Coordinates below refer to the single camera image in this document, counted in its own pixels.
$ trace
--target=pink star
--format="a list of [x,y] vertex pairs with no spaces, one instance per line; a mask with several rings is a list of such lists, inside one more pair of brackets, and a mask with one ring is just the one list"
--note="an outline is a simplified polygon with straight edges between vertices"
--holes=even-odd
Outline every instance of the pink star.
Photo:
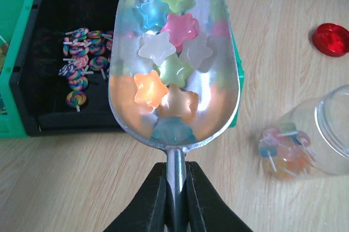
[[170,43],[174,45],[177,52],[183,49],[183,42],[195,38],[199,33],[198,21],[190,13],[183,16],[170,13],[167,16],[167,23],[162,32],[170,32]]

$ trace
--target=red lid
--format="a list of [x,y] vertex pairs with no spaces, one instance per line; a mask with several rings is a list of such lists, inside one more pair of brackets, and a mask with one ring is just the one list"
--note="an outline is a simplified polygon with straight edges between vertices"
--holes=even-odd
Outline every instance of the red lid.
[[315,47],[331,57],[340,57],[349,52],[349,31],[334,23],[324,23],[312,35]]

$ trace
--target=white star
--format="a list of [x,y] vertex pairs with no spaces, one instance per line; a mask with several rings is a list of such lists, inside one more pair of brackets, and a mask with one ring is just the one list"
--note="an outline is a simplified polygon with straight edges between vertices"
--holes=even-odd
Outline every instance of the white star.
[[202,61],[209,58],[212,54],[213,50],[207,47],[207,36],[202,32],[192,40],[183,42],[183,51],[179,59],[183,62],[188,62],[194,70],[197,70]]
[[158,35],[144,34],[141,42],[144,45],[138,51],[139,56],[151,59],[157,66],[176,52],[176,47],[170,43],[170,32],[161,32]]

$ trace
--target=scoop handle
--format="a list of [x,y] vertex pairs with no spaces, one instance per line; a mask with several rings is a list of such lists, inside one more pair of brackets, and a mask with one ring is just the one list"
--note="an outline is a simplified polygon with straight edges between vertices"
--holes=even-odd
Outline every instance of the scoop handle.
[[185,153],[181,147],[168,149],[167,189],[166,189],[166,225],[167,231],[186,231],[188,219],[188,199],[186,196]]

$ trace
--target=green bin edge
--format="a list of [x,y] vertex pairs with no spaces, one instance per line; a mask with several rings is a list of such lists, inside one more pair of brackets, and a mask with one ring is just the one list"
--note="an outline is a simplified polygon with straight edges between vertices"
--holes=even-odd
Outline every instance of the green bin edge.
[[[234,34],[233,34],[233,30],[231,27],[231,22],[230,22],[230,14],[228,11],[228,5],[226,4],[226,1],[224,0],[224,4],[226,6],[227,9],[227,13],[228,13],[228,20],[229,20],[229,26],[230,26],[230,34],[231,34],[231,38],[233,39],[233,46],[234,46],[234,52],[235,52],[235,58],[236,58],[236,63],[237,63],[237,67],[238,67],[238,76],[239,76],[239,80],[240,80],[240,100],[241,100],[241,96],[242,96],[242,89],[244,87],[244,80],[245,80],[245,72],[244,69],[242,67],[242,61],[240,59],[240,55],[238,52],[238,48],[236,46],[236,42],[235,42],[235,38],[234,38]],[[236,126],[236,122],[238,119],[238,114],[239,114],[239,108],[240,108],[240,101],[238,104],[238,110],[236,112],[236,115],[232,121],[232,123],[229,125],[229,127],[235,127]]]
[[27,27],[33,1],[34,0],[24,0],[23,2],[23,7],[11,39],[10,48],[6,55],[3,71],[0,75],[1,95],[7,110],[7,115],[4,115],[4,117],[8,117],[6,121],[9,129],[9,132],[0,132],[0,138],[28,137],[10,90],[9,81]]

